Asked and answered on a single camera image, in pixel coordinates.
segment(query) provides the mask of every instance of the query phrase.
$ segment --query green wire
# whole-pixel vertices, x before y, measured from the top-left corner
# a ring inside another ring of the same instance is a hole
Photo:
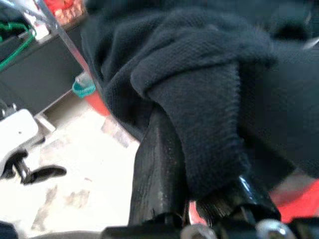
[[[22,29],[29,34],[29,38],[21,46],[19,46],[17,50],[15,50],[11,55],[9,55],[4,61],[0,63],[0,71],[2,71],[14,58],[17,57],[17,55],[19,55],[34,40],[35,35],[32,34],[32,31],[30,31],[22,23],[10,22],[7,25],[0,23],[0,29],[3,29],[5,31],[11,31],[13,29]]]

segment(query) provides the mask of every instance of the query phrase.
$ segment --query silver bolt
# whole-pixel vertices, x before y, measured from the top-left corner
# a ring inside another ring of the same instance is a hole
[[[217,239],[215,232],[202,224],[188,226],[181,231],[181,239]]]
[[[288,226],[273,219],[260,221],[256,225],[256,231],[260,239],[296,239]]]

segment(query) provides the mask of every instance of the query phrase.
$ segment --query white floor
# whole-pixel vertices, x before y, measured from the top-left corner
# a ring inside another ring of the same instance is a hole
[[[13,223],[21,239],[125,225],[138,142],[72,94],[46,114],[57,130],[27,164],[64,166],[67,175],[30,186],[1,180],[0,221]]]

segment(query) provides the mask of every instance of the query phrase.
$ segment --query black sweater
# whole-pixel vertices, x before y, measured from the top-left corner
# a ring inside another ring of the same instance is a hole
[[[269,155],[319,177],[319,52],[303,50],[319,33],[314,3],[90,0],[87,7],[83,48],[104,101],[139,140],[154,104],[165,110],[193,198],[255,160],[269,165]]]

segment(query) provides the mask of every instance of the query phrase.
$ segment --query red object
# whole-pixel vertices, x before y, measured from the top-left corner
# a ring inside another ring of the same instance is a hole
[[[48,8],[52,13],[55,13],[56,10],[61,9],[65,10],[73,6],[74,0],[44,0]]]
[[[293,218],[319,216],[319,180],[301,197],[278,209],[284,223],[290,222]]]
[[[93,94],[84,97],[84,99],[100,114],[103,116],[110,115],[110,112],[106,108],[105,104],[103,103],[99,93],[95,91]]]

